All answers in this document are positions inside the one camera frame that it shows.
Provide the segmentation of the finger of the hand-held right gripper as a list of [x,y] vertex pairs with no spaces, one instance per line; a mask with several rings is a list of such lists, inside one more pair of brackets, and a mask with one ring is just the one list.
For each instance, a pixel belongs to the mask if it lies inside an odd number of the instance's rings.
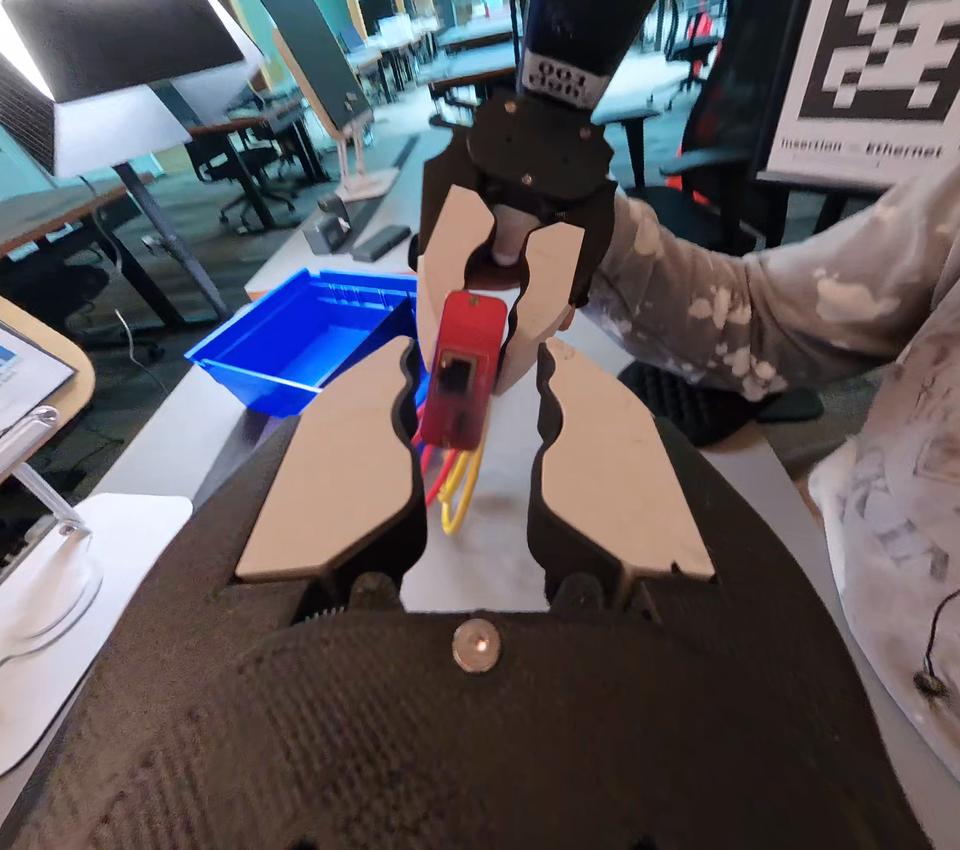
[[508,315],[493,393],[506,394],[533,366],[541,344],[571,314],[584,230],[557,222],[531,232],[523,247],[520,292]]
[[431,369],[443,310],[450,293],[467,284],[474,253],[485,247],[496,229],[495,215],[472,189],[450,186],[425,248],[417,257],[416,332],[426,369]]

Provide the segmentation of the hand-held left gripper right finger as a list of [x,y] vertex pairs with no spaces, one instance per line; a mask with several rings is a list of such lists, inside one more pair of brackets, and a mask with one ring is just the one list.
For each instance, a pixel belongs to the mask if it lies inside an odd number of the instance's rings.
[[546,583],[679,575],[714,563],[653,414],[615,376],[558,338],[537,352],[537,431],[527,542]]

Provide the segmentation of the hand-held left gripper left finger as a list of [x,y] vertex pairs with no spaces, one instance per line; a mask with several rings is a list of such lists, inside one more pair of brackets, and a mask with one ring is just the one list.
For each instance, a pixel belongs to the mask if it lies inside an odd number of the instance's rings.
[[299,415],[238,560],[238,580],[307,580],[339,569],[415,499],[403,417],[414,339],[397,336],[325,386]]

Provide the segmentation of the red ethernet splitter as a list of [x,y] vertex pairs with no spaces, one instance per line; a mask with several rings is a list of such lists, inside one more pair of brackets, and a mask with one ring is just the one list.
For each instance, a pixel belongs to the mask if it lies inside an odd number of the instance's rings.
[[460,290],[442,309],[419,435],[470,452],[482,440],[507,324],[504,300]]

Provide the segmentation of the blue plastic bin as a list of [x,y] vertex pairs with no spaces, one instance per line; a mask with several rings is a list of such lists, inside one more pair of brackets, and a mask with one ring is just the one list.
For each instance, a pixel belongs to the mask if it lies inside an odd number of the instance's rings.
[[417,278],[385,271],[300,269],[187,351],[244,407],[300,415],[375,350],[373,334]]

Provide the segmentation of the flat black device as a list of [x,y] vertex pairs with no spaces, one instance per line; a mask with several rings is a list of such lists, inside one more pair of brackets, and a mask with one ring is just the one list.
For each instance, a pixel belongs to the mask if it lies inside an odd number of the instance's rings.
[[411,235],[409,226],[389,224],[354,244],[350,250],[350,256],[355,262],[361,264],[376,263],[402,245]]

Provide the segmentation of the black bin divider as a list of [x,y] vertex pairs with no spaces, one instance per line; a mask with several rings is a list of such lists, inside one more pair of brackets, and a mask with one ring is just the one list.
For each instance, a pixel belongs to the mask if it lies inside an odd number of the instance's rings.
[[407,338],[418,340],[416,298],[407,296],[381,321],[372,335],[374,350],[392,340]]

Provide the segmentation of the small grey device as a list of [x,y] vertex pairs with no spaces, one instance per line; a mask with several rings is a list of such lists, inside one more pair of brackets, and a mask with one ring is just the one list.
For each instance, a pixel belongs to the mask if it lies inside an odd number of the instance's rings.
[[354,226],[346,204],[337,195],[321,199],[318,208],[303,224],[301,234],[310,252],[317,257],[335,255],[353,238]]

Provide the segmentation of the black wrist rest pad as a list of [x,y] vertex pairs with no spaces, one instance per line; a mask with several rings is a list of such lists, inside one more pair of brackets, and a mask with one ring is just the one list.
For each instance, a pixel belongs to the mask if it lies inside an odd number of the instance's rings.
[[617,379],[655,417],[669,421],[697,448],[724,441],[755,421],[800,424],[816,421],[824,413],[822,400],[810,388],[750,401],[735,392],[690,384],[638,361],[626,366]]

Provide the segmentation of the black office chair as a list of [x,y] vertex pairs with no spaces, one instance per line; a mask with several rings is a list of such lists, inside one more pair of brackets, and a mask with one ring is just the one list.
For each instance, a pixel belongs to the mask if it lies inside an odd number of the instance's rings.
[[794,0],[732,0],[709,76],[694,103],[678,157],[663,165],[660,220],[684,240],[744,256],[784,210],[764,205],[750,175]]
[[218,211],[223,226],[231,223],[232,210],[239,212],[237,234],[291,229],[300,222],[294,205],[299,190],[281,191],[270,183],[270,168],[285,159],[299,164],[307,186],[331,182],[299,105],[196,125],[188,132],[184,147],[198,181],[241,188],[241,194]]

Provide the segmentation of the white board stand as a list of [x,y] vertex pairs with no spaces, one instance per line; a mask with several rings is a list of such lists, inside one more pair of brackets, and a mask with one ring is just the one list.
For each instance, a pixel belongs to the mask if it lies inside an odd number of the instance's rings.
[[2,579],[2,775],[39,746],[193,512],[184,496],[106,493],[69,504],[27,463],[58,423],[58,412],[41,406],[2,435],[2,476],[14,477],[54,521]]

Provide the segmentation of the person's patterned sweatshirt torso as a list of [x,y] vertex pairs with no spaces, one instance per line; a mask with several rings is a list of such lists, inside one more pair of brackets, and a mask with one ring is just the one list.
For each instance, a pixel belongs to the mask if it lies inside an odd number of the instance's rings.
[[959,298],[883,371],[865,424],[816,466],[848,629],[925,743],[959,775]]

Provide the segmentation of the black light stand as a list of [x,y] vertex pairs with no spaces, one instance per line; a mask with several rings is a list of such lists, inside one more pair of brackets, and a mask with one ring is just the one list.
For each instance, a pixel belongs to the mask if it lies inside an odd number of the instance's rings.
[[151,195],[147,185],[141,180],[138,172],[127,162],[115,164],[112,167],[120,181],[124,184],[141,212],[150,220],[153,228],[159,233],[166,249],[179,265],[189,274],[197,285],[201,295],[210,304],[220,321],[225,321],[234,315],[228,307],[221,292],[210,278],[206,269],[193,254],[188,244],[173,228],[170,220],[164,213],[162,206]]

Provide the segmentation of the black backed board on stand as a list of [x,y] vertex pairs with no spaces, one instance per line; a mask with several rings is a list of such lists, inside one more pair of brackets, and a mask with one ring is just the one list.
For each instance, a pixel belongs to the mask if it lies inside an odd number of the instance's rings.
[[273,42],[314,115],[337,147],[345,204],[389,193],[400,171],[366,166],[364,131],[374,109],[315,0],[258,0],[275,24]]

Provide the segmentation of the black framed marker sign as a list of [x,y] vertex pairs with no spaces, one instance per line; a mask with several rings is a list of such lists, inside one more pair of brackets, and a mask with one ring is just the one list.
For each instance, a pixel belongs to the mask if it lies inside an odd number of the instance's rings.
[[794,0],[754,178],[880,194],[958,163],[959,0]]

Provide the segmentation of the studio light panel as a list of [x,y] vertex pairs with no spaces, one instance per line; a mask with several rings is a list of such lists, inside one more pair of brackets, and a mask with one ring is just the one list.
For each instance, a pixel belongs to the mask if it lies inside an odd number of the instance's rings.
[[2,0],[2,127],[72,179],[190,140],[263,60],[219,0]]

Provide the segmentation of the wooden office desk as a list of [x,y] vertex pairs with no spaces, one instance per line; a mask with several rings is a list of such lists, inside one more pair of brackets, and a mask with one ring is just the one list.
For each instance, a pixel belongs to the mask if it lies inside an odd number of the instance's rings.
[[144,214],[122,184],[97,188],[73,184],[2,201],[2,297],[41,323],[66,330],[106,288],[107,273],[69,259],[99,249],[161,321],[175,320],[169,300],[147,275],[116,231]]

